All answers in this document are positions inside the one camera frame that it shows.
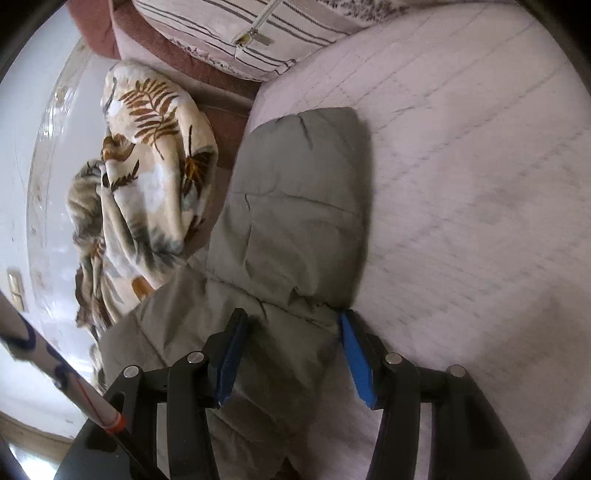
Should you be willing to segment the pink quilted mattress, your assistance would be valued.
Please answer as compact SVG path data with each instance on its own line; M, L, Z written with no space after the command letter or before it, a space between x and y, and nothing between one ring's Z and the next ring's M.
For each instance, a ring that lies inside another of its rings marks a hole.
M249 124L350 107L373 154L353 309L415 365L460 365L535 479L590 420L590 97L514 1L419 7L263 85Z

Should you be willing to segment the red-brown bed headboard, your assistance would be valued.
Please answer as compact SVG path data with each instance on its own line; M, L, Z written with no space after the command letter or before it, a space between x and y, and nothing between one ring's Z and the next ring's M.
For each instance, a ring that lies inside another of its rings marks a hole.
M130 1L68 1L66 6L95 53L138 62L186 90L211 122L218 165L233 168L259 83L232 77L192 57L150 26Z

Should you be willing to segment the striped floral pillow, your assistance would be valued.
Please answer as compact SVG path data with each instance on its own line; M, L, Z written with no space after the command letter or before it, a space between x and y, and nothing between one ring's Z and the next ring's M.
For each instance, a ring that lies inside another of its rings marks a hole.
M135 1L158 33L237 78L266 82L409 8L406 1Z

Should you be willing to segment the grey quilted puffer jacket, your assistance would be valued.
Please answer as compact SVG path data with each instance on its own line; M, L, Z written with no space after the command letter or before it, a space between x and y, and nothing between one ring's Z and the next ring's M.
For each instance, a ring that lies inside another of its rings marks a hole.
M368 132L349 108L260 125L240 146L206 249L102 337L105 373L169 366L235 309L253 321L228 402L211 412L224 479L267 479L315 415L367 241Z

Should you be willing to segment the brass wall switch plate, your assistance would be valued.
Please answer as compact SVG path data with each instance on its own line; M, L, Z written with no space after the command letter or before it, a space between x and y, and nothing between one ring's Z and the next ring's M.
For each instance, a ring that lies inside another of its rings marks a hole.
M20 272L14 269L9 269L7 271L7 278L13 306L19 312L26 312L24 287Z

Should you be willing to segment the leaf print fleece blanket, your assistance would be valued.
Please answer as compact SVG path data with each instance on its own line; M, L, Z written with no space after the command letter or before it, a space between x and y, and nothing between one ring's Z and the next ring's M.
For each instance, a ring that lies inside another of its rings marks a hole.
M66 207L79 266L76 324L94 340L163 286L211 199L218 146L191 96L159 72L119 62L100 100L106 133Z

